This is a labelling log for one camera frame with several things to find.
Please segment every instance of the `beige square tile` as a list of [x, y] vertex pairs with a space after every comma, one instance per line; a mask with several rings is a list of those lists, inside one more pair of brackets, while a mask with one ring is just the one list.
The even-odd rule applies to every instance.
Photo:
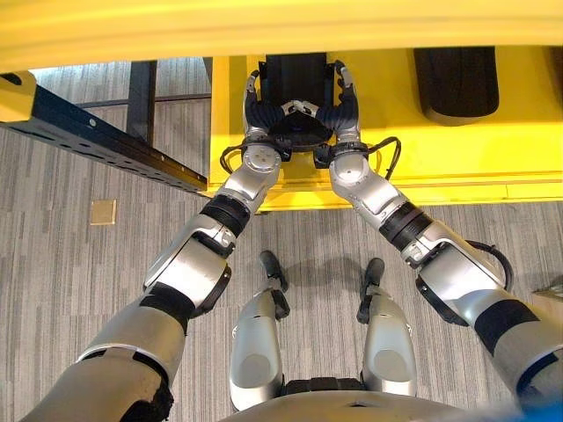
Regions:
[[91, 202], [91, 226], [115, 224], [117, 200], [93, 200]]

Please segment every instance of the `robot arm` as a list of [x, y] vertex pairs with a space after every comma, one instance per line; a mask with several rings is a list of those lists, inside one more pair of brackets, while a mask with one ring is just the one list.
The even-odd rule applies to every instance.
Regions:
[[339, 107], [296, 104], [336, 133], [329, 167], [333, 190], [418, 270], [417, 288], [444, 320], [477, 332], [501, 378], [521, 401], [563, 396], [563, 330], [505, 291], [479, 251], [370, 169], [357, 148], [352, 77], [343, 63], [337, 62], [336, 70], [343, 88]]
[[244, 100], [242, 165], [149, 269], [144, 293], [98, 336], [22, 420], [160, 421], [184, 351], [188, 320], [210, 311], [230, 279], [226, 258], [274, 185], [281, 157], [266, 133], [286, 113]]

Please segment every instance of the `yellow platform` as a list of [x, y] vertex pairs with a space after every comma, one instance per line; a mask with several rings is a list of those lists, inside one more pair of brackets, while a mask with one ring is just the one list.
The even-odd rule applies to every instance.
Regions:
[[115, 60], [395, 47], [561, 45], [561, 0], [18, 0], [0, 72]]
[[[545, 47], [497, 47], [501, 95], [493, 115], [462, 127], [427, 120], [418, 103], [410, 49], [334, 52], [352, 70], [362, 140], [398, 136], [403, 152], [392, 181], [420, 205], [563, 200], [563, 104]], [[223, 149], [243, 139], [242, 97], [248, 74], [264, 56], [215, 57], [208, 192], [227, 178]], [[393, 147], [372, 155], [384, 173]], [[239, 157], [230, 161], [236, 168]], [[333, 194], [328, 170], [311, 153], [294, 154], [261, 210], [348, 207]]]

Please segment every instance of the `black cable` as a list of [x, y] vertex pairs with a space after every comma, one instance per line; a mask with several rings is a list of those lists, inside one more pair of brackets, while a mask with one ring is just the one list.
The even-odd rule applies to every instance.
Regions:
[[385, 178], [389, 180], [393, 171], [395, 170], [395, 166], [398, 163], [398, 159], [401, 157], [401, 141], [397, 136], [390, 136], [388, 138], [383, 139], [380, 143], [374, 145], [373, 147], [368, 148], [368, 153], [372, 154], [377, 150], [386, 147], [387, 145], [395, 142], [395, 150], [393, 151], [393, 157], [391, 158], [391, 163], [389, 164], [389, 168], [387, 169], [387, 173], [385, 174]]
[[502, 265], [502, 269], [504, 270], [504, 289], [509, 292], [512, 290], [513, 279], [514, 279], [514, 271], [512, 269], [512, 265], [508, 258], [493, 244], [483, 244], [481, 242], [477, 242], [475, 240], [465, 240], [468, 244], [470, 244], [475, 249], [479, 249], [480, 251], [485, 251], [490, 253], [495, 258], [499, 260]]
[[234, 150], [236, 149], [242, 149], [243, 144], [239, 144], [236, 145], [234, 147], [227, 147], [223, 150], [223, 153], [221, 154], [221, 156], [219, 157], [219, 164], [221, 165], [221, 167], [223, 167], [223, 170], [227, 171], [229, 174], [232, 174], [232, 169], [229, 166], [229, 163], [227, 163], [227, 156]]
[[[385, 174], [385, 178], [387, 180], [391, 178], [391, 175], [393, 174], [393, 171], [397, 166], [398, 160], [401, 157], [401, 141], [397, 136], [390, 136], [388, 138], [383, 139], [380, 143], [368, 148], [368, 154], [373, 154], [374, 152], [394, 142], [395, 142], [395, 150], [393, 151], [393, 157], [391, 158], [391, 163], [389, 164], [389, 168], [387, 169], [387, 173]], [[224, 149], [223, 153], [219, 157], [219, 164], [229, 174], [232, 174], [232, 169], [229, 166], [229, 163], [227, 163], [227, 156], [234, 150], [242, 149], [242, 146], [243, 144], [241, 143], [240, 145], [236, 145], [234, 147], [227, 147]]]

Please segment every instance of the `yellow table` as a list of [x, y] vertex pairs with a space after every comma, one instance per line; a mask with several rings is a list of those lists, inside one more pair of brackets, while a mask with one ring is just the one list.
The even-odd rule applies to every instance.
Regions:
[[[420, 205], [563, 200], [563, 104], [545, 47], [497, 47], [500, 106], [462, 127], [443, 127], [420, 111], [410, 49], [329, 54], [352, 70], [360, 102], [362, 140], [396, 135], [403, 152], [392, 181]], [[242, 97], [248, 74], [264, 56], [214, 57], [211, 153], [207, 194], [227, 178], [219, 156], [241, 143]], [[372, 155], [384, 173], [393, 147]], [[231, 166], [237, 167], [239, 157]], [[333, 194], [328, 170], [311, 153], [294, 154], [261, 210], [348, 207]]]

